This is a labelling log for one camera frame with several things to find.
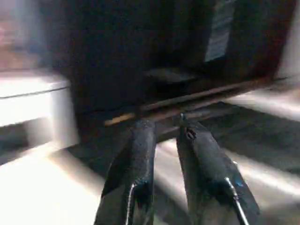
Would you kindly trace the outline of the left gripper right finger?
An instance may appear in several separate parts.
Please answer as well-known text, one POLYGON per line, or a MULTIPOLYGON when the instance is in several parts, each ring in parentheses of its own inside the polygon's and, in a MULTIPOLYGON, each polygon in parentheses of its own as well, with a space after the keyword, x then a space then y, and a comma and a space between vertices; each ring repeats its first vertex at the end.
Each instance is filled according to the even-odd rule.
POLYGON ((259 225, 259 206, 237 165, 211 132, 184 114, 177 151, 194 225, 259 225))

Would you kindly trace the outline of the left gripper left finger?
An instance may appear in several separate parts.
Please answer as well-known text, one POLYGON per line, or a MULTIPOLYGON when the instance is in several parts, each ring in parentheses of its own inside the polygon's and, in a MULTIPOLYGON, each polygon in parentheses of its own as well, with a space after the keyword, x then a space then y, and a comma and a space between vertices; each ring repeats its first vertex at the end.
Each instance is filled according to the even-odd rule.
POLYGON ((155 123, 136 122, 112 161, 94 224, 151 225, 154 221, 155 123))

